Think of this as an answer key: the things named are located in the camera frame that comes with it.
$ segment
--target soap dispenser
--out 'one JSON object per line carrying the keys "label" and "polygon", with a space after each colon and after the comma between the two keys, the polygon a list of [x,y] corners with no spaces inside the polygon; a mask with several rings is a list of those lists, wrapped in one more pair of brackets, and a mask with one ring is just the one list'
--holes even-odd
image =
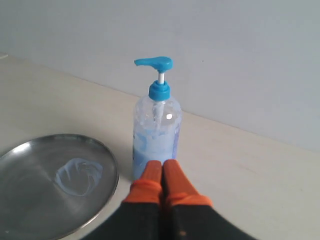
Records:
{"label": "soap dispenser", "polygon": [[142,58],[136,66],[150,66],[158,71],[158,79],[149,87],[149,93],[135,105],[133,116],[133,176],[138,179],[150,160],[162,163],[175,159],[182,121],[180,104],[171,96],[165,81],[165,72],[173,61],[166,56]]}

